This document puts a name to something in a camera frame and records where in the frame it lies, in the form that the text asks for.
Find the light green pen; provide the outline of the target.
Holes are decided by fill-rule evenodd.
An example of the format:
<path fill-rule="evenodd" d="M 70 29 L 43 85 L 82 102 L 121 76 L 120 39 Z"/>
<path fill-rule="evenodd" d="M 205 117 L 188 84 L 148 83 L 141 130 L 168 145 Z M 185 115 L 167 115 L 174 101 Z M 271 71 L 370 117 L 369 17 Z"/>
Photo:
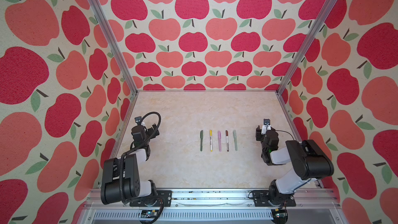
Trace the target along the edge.
<path fill-rule="evenodd" d="M 233 130 L 233 139 L 234 139 L 234 148 L 235 148 L 235 151 L 238 151 L 238 143 L 237 143 L 237 133 L 236 133 L 236 130 Z"/>

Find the white pen brown end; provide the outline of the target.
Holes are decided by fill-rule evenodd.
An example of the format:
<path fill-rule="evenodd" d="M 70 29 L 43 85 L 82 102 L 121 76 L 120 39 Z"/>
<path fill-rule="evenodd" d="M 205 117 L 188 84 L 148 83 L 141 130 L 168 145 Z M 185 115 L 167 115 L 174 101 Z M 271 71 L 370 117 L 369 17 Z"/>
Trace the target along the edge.
<path fill-rule="evenodd" d="M 228 130 L 226 130 L 226 149 L 227 149 L 227 152 L 229 152 L 229 132 L 228 132 Z"/>

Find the pink pen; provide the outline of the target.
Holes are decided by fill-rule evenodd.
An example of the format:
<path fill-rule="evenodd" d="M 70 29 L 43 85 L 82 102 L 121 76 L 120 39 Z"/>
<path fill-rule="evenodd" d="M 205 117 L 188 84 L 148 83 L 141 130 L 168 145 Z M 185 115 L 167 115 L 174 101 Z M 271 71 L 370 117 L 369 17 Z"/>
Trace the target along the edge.
<path fill-rule="evenodd" d="M 222 152 L 222 134 L 221 131 L 218 131 L 218 148 L 219 152 Z"/>

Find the white pen yellow end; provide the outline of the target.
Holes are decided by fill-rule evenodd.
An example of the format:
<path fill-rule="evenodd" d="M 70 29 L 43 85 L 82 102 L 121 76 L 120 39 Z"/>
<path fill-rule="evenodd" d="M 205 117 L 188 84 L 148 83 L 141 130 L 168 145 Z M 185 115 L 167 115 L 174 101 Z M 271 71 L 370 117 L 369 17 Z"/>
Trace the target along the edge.
<path fill-rule="evenodd" d="M 209 141 L 210 141 L 210 151 L 213 151 L 213 135 L 212 135 L 212 130 L 209 131 Z"/>

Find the dark green pen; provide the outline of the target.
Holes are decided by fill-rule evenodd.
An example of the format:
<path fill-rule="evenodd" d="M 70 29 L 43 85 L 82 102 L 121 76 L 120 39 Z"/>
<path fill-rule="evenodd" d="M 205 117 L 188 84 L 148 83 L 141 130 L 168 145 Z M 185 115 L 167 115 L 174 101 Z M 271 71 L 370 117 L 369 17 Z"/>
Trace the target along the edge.
<path fill-rule="evenodd" d="M 200 151 L 203 151 L 203 138 L 204 138 L 204 131 L 200 131 Z"/>

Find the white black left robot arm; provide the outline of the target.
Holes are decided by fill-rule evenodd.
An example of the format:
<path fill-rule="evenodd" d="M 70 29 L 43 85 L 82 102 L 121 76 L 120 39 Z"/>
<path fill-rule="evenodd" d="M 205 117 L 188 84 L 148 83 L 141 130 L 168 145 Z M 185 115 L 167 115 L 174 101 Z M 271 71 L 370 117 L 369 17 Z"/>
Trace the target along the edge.
<path fill-rule="evenodd" d="M 108 205 L 134 201 L 156 201 L 157 189 L 152 180 L 142 181 L 138 165 L 146 162 L 150 156 L 149 142 L 159 135 L 158 126 L 151 128 L 138 124 L 132 128 L 131 149 L 119 158 L 110 158 L 104 162 L 101 185 L 101 201 Z"/>

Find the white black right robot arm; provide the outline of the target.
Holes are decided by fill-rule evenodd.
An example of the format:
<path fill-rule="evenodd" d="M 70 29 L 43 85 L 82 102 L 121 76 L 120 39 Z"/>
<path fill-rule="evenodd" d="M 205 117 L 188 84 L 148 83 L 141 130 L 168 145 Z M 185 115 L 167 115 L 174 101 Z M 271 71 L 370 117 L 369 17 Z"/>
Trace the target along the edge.
<path fill-rule="evenodd" d="M 292 164 L 292 169 L 273 180 L 268 188 L 272 205 L 281 205 L 306 183 L 334 173 L 332 161 L 313 140 L 286 141 L 286 146 L 279 149 L 277 130 L 267 124 L 256 128 L 256 140 L 261 143 L 261 158 L 268 166 Z"/>

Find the aluminium front rail base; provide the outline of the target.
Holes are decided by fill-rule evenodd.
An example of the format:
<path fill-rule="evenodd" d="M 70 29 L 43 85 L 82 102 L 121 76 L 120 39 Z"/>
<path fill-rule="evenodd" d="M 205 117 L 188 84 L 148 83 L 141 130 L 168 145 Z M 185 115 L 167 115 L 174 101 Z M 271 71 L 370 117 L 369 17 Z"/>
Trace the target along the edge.
<path fill-rule="evenodd" d="M 167 189 L 165 207 L 113 203 L 103 205 L 92 190 L 78 224 L 346 224 L 330 189 L 298 190 L 280 207 L 260 198 L 264 189 Z"/>

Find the aluminium left rear corner post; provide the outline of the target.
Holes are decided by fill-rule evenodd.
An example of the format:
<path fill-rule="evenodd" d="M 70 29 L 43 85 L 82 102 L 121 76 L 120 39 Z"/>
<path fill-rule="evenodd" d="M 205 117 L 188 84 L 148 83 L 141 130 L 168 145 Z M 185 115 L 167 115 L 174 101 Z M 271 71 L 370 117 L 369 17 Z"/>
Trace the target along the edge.
<path fill-rule="evenodd" d="M 128 68 L 127 63 L 124 58 L 124 55 L 118 46 L 116 37 L 112 30 L 112 27 L 109 24 L 108 19 L 104 15 L 100 1 L 99 0 L 88 0 L 88 2 L 93 10 L 93 13 L 98 21 L 98 24 L 100 25 L 100 27 L 102 29 L 102 32 L 103 32 L 104 37 L 109 45 L 109 48 L 111 49 L 111 51 L 117 61 L 117 64 L 118 64 L 119 68 L 121 69 L 121 73 L 122 73 L 128 87 L 130 88 L 133 96 L 137 96 L 138 90 L 137 90 L 136 84 L 132 78 L 130 71 L 129 71 L 129 68 Z"/>

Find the aluminium corner post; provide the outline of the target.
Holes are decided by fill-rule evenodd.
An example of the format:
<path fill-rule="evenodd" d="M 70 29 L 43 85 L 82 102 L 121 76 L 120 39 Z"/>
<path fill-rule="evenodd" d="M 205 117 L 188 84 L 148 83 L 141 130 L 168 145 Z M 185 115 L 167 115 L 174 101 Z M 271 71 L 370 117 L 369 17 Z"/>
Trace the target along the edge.
<path fill-rule="evenodd" d="M 311 44 L 313 43 L 317 33 L 323 27 L 327 17 L 330 15 L 333 7 L 335 6 L 337 0 L 325 0 L 317 18 L 314 20 L 314 24 L 309 29 L 298 53 L 294 56 L 289 69 L 287 70 L 285 76 L 283 77 L 278 90 L 276 91 L 277 96 L 282 96 L 282 93 L 286 89 L 287 84 L 291 81 L 293 74 L 295 73 L 296 69 L 299 66 L 299 63 L 304 58 L 305 54 L 309 50 Z"/>
<path fill-rule="evenodd" d="M 129 68 L 128 68 L 127 63 L 124 58 L 124 55 L 118 46 L 116 37 L 112 30 L 112 27 L 109 24 L 108 19 L 104 15 L 100 1 L 99 0 L 88 0 L 88 2 L 93 10 L 93 13 L 98 21 L 98 24 L 100 25 L 100 27 L 102 29 L 102 32 L 103 32 L 104 37 L 109 45 L 109 48 L 111 49 L 111 51 L 117 61 L 117 64 L 118 64 L 119 68 L 121 69 L 121 73 L 122 73 L 128 87 L 130 88 L 133 96 L 137 96 L 138 90 L 137 90 L 136 84 L 132 78 L 130 71 L 129 71 Z"/>

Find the aluminium right rear corner post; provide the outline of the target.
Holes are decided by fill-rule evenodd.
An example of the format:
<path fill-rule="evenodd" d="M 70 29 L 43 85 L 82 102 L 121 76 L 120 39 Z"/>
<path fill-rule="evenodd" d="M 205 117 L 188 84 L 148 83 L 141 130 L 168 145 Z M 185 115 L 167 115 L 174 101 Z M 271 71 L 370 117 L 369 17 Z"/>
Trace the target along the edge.
<path fill-rule="evenodd" d="M 286 89 L 287 84 L 291 81 L 293 74 L 295 73 L 296 69 L 299 66 L 299 63 L 304 58 L 305 54 L 309 50 L 311 44 L 313 43 L 317 33 L 323 27 L 327 17 L 330 15 L 333 7 L 335 6 L 337 0 L 325 0 L 317 18 L 314 20 L 314 24 L 309 29 L 298 53 L 294 56 L 289 69 L 287 70 L 285 76 L 283 77 L 278 90 L 276 91 L 277 96 L 282 96 L 282 93 Z"/>

